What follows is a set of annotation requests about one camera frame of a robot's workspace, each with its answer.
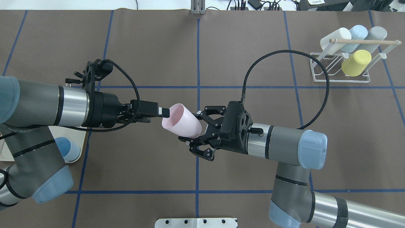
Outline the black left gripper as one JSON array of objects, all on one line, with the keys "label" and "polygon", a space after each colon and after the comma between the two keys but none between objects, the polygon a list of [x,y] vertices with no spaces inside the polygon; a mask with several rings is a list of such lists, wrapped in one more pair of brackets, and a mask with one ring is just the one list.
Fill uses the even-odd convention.
[{"label": "black left gripper", "polygon": [[89,111],[83,127],[111,129],[117,123],[150,123],[151,118],[169,118],[170,109],[158,103],[133,99],[122,104],[117,96],[106,92],[89,93]]}]

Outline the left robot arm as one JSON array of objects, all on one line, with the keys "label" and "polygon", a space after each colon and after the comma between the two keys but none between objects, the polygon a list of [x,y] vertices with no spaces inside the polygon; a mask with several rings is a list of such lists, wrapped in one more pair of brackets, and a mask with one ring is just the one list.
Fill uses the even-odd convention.
[{"label": "left robot arm", "polygon": [[116,123],[169,116],[156,102],[122,104],[116,95],[96,91],[94,81],[78,89],[2,76],[1,138],[15,163],[1,169],[1,210],[26,198],[45,203],[73,187],[50,126],[111,130]]}]

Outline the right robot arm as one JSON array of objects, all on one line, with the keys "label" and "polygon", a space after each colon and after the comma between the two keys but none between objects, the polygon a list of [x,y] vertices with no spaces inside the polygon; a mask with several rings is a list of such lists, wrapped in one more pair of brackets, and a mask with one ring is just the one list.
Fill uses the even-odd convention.
[{"label": "right robot arm", "polygon": [[[404,214],[404,93],[386,91],[346,103],[332,98],[313,130],[329,138],[326,164],[308,186],[379,209]],[[184,195],[178,216],[235,217],[240,228],[276,228],[268,217],[277,164],[219,151],[196,159],[175,140],[182,159],[172,191]]]}]

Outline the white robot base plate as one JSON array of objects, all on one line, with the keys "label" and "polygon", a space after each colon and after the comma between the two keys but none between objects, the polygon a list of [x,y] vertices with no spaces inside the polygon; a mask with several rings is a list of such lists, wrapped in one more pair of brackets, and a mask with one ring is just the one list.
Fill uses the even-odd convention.
[{"label": "white robot base plate", "polygon": [[237,218],[162,218],[155,228],[237,228]]}]

